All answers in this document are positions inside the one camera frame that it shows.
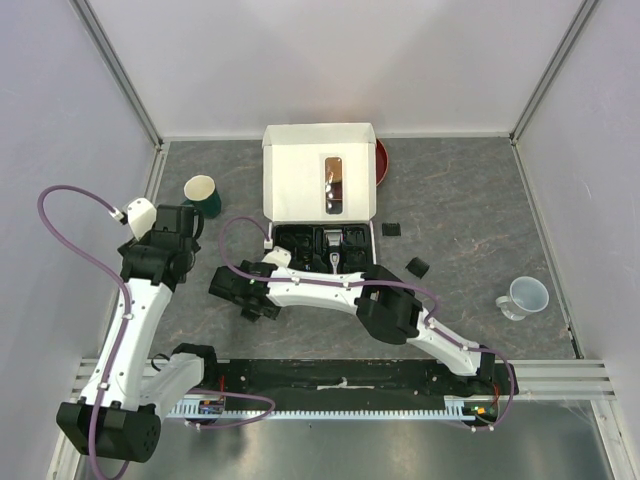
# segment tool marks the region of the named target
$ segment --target open box lid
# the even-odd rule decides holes
[[[262,151],[264,214],[274,223],[368,222],[375,215],[370,123],[270,125]]]

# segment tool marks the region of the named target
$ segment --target green mug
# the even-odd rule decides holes
[[[222,200],[216,189],[216,182],[207,175],[196,175],[184,184],[183,205],[193,205],[205,218],[215,218],[222,211]]]

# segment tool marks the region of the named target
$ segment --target gray floor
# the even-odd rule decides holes
[[[109,477],[122,464],[101,463]],[[93,478],[84,467],[76,476]],[[517,403],[495,432],[475,435],[415,420],[267,420],[202,433],[167,420],[151,460],[130,464],[124,476],[185,478],[613,480],[613,475],[586,402],[571,408]]]
[[[507,139],[386,140],[391,168],[378,189],[374,217],[378,261],[403,280],[439,294],[439,320],[459,334],[503,350],[514,359],[574,358],[524,188]],[[239,307],[207,293],[222,223],[262,214],[259,141],[172,143],[158,201],[180,203],[193,175],[216,180],[223,213],[207,221],[202,251],[188,282],[178,287],[158,327],[151,353],[180,342],[214,345],[221,358],[424,358],[414,347],[379,343],[355,317],[304,307],[276,321],[251,324]],[[398,222],[401,237],[380,225]],[[239,225],[227,239],[237,263],[261,258],[259,232]],[[431,270],[418,280],[404,270],[419,256]],[[494,300],[510,282],[530,275],[551,292],[549,307],[522,322],[504,318]]]

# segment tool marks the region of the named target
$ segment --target white mug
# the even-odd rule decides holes
[[[496,306],[509,320],[522,320],[527,315],[538,313],[549,305],[549,292],[540,280],[518,277],[511,282],[509,294],[499,297]]]

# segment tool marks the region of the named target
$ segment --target cable clip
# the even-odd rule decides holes
[[[113,212],[109,211],[109,215],[111,215],[114,219],[116,219],[120,223],[126,225],[127,216],[117,208]]]

